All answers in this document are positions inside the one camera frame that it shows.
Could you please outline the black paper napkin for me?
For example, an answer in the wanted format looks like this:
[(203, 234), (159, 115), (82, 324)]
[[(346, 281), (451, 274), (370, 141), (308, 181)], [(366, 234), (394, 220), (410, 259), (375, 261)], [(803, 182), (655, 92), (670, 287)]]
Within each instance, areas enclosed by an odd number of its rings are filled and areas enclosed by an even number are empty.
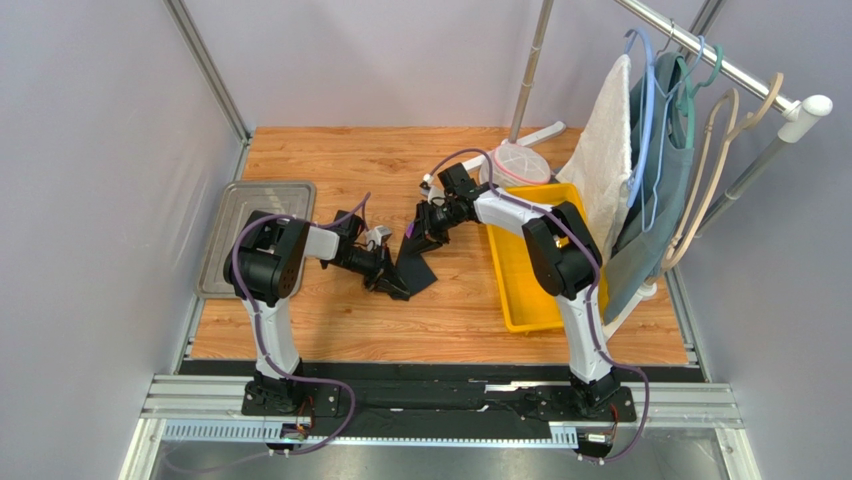
[(399, 266), (399, 252), (393, 269), (404, 279), (411, 291), (411, 297), (416, 295), (437, 281), (437, 277), (431, 270), (422, 255), (417, 256), (410, 264)]

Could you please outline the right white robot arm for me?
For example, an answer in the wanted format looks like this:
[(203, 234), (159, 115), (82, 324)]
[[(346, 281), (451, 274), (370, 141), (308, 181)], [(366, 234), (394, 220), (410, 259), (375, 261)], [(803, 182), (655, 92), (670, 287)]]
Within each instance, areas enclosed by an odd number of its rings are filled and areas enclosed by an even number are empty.
[(550, 206), (517, 197), (491, 182), (477, 183), (460, 164), (438, 175), (444, 196), (420, 201), (399, 257), (414, 258), (449, 243), (465, 223), (498, 227), (523, 240), (539, 286), (555, 298), (569, 342), (573, 400), (602, 408), (618, 391), (599, 310), (602, 257), (578, 207)]

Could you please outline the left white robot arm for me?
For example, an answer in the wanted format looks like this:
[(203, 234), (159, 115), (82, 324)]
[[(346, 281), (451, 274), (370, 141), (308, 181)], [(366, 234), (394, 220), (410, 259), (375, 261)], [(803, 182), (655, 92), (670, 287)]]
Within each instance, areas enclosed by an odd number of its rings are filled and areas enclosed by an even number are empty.
[(389, 236), (386, 227), (369, 229), (361, 216), (343, 210), (326, 226), (261, 210), (250, 214), (223, 275), (251, 316), (257, 350), (256, 372), (247, 386), (251, 401), (294, 407), (306, 395), (310, 381), (302, 375), (289, 309), (305, 259), (360, 275), (369, 292), (410, 298), (386, 244)]

